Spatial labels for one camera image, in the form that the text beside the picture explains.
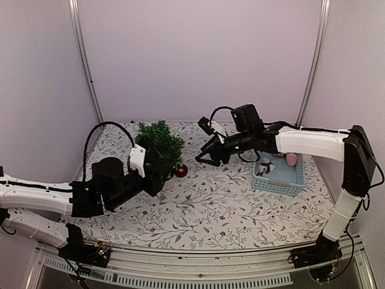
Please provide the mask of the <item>white ribbed plant pot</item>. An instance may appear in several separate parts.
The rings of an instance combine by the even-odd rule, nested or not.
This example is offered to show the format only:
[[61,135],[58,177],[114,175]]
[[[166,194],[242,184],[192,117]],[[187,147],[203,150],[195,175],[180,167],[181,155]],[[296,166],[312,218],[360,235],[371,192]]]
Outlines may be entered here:
[[174,187],[174,182],[175,182],[175,177],[174,177],[174,171],[172,170],[166,177],[162,190],[163,191],[171,190]]

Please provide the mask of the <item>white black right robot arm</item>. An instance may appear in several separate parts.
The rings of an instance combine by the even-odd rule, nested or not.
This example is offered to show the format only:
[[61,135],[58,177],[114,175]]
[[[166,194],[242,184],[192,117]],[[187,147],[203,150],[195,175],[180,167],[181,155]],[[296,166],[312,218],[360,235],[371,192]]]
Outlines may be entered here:
[[323,263],[334,253],[334,244],[355,219],[363,200],[376,185],[374,173],[380,168],[364,128],[326,129],[295,126],[279,120],[264,122],[253,104],[229,107],[237,133],[229,135],[212,116],[202,117],[199,127],[211,136],[196,161],[219,167],[232,155],[254,150],[271,154],[304,154],[314,160],[329,159],[343,164],[341,191],[333,212],[311,250],[315,262]]

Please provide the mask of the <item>pink pompom ornament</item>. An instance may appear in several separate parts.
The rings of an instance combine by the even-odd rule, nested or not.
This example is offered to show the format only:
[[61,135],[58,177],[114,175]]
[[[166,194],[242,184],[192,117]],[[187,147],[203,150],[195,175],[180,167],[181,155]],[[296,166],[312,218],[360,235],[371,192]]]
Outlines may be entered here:
[[298,162],[298,157],[295,153],[286,154],[286,163],[288,166],[296,166]]

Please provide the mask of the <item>dark red bauble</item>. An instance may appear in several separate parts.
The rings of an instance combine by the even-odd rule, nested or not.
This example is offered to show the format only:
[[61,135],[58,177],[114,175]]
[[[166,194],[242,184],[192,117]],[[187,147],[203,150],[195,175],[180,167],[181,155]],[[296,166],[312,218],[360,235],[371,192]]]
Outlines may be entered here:
[[175,167],[175,170],[174,170],[174,175],[178,178],[183,178],[187,175],[188,173],[188,168],[185,164],[178,164],[176,167]]

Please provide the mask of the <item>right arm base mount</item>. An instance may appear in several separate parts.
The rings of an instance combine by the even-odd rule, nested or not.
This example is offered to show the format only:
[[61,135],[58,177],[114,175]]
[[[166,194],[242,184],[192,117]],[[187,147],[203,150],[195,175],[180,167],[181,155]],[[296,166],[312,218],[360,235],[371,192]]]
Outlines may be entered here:
[[292,249],[287,261],[297,269],[339,259],[341,256],[339,242],[320,234],[314,245]]

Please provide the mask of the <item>small green christmas tree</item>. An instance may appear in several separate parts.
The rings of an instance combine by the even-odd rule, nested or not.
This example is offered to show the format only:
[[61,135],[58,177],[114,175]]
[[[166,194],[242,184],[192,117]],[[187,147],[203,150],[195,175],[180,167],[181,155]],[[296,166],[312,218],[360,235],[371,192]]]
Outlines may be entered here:
[[166,121],[151,124],[140,122],[136,144],[145,148],[145,164],[152,168],[176,166],[182,163],[182,150],[185,142],[171,133]]

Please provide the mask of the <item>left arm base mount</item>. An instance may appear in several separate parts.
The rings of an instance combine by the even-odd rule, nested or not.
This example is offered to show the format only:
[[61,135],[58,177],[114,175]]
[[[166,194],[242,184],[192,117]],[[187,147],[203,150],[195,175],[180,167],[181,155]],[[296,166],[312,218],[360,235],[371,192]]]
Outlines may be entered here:
[[101,241],[93,244],[84,243],[82,231],[79,227],[67,223],[68,236],[66,244],[59,248],[59,256],[76,263],[107,268],[111,256],[111,248]]

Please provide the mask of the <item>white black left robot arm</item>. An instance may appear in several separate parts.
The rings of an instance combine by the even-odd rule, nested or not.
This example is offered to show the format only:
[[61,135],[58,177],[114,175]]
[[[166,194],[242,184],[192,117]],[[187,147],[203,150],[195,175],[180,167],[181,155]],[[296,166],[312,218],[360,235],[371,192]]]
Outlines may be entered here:
[[28,234],[31,238],[66,251],[76,261],[85,261],[89,248],[82,231],[73,224],[51,221],[37,214],[49,211],[72,218],[90,218],[113,213],[141,192],[154,197],[172,175],[173,165],[146,164],[143,170],[113,157],[92,164],[88,181],[62,184],[37,184],[18,181],[1,174],[1,226]]

